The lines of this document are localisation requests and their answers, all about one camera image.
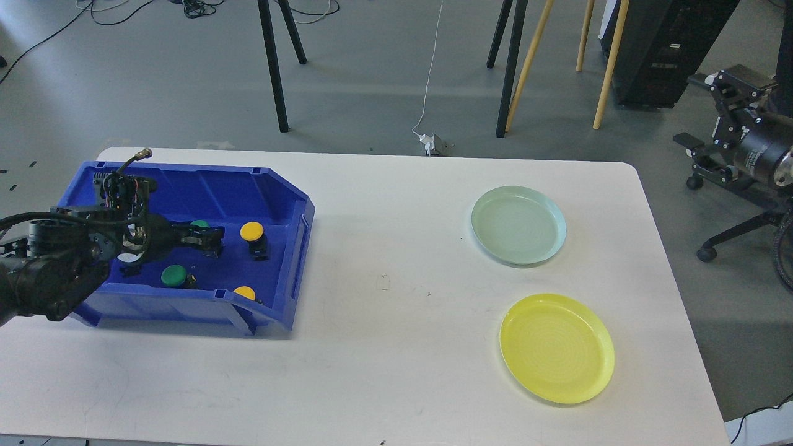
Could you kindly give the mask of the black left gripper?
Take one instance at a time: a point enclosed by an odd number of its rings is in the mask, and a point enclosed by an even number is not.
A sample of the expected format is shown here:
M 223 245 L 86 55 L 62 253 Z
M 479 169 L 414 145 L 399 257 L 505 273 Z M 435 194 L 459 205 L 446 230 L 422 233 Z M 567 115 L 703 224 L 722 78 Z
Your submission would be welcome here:
M 224 226 L 171 225 L 160 214 L 148 214 L 144 221 L 122 223 L 117 226 L 121 246 L 112 257 L 127 266 L 139 266 L 159 261 L 169 256 L 180 243 L 180 248 L 192 248 L 202 256 L 218 258 L 222 255 Z

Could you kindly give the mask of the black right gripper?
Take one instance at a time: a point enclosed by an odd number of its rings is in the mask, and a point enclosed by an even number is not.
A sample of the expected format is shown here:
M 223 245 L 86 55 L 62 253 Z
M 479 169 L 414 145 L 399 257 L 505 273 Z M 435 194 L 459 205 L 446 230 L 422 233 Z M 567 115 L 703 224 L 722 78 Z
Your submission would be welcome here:
M 714 74 L 688 76 L 688 84 L 707 87 L 716 105 L 713 149 L 723 162 L 709 154 L 701 158 L 700 176 L 723 187 L 741 178 L 782 189 L 782 119 L 765 108 L 764 100 L 779 87 L 774 78 L 753 69 L 722 69 Z M 706 146 L 689 133 L 673 136 L 689 151 Z

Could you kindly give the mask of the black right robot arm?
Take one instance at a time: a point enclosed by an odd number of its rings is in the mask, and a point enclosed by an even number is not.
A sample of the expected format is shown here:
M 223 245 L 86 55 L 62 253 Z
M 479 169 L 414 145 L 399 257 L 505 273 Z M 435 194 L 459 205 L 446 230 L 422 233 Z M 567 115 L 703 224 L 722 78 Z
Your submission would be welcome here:
M 791 2 L 785 2 L 776 73 L 768 78 L 738 64 L 714 74 L 697 73 L 689 84 L 707 90 L 717 111 L 712 142 L 688 133 L 674 136 L 692 158 L 686 187 L 705 180 L 739 190 L 761 183 L 791 193 Z

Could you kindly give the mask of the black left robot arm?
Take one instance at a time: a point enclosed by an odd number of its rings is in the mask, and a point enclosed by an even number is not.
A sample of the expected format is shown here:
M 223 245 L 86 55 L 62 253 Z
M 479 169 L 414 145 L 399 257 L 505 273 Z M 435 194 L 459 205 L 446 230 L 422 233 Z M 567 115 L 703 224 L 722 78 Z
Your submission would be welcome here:
M 3 218 L 3 235 L 28 225 L 25 237 L 2 242 L 3 323 L 37 315 L 62 321 L 107 281 L 114 263 L 124 276 L 137 276 L 177 248 L 221 256 L 224 227 L 171 221 L 151 211 L 156 181 L 127 173 L 151 155 L 143 149 L 121 167 L 94 175 L 94 205 Z

